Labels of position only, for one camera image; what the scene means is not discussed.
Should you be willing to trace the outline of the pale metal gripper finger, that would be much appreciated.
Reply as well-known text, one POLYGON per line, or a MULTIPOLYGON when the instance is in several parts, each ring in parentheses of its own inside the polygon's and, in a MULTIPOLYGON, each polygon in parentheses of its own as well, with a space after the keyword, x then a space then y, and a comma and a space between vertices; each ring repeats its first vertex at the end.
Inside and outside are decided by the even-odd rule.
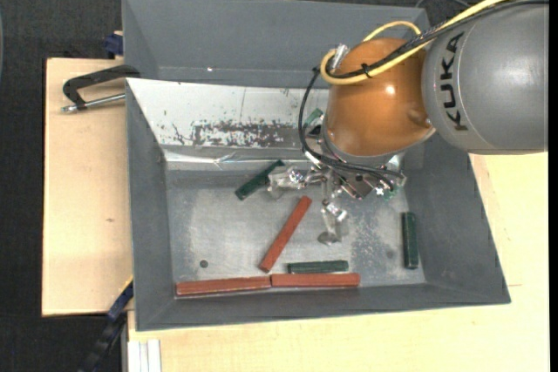
POLYGON ((287 191, 299 191, 309 184, 311 170, 297 167, 276 168, 268 175, 267 191, 273 198, 280 198, 287 191))
POLYGON ((317 240, 326 246, 341 242, 349 233, 349 228, 345 222, 347 212, 335 202, 324 200, 322 202, 321 215, 325 230, 319 234, 317 240))

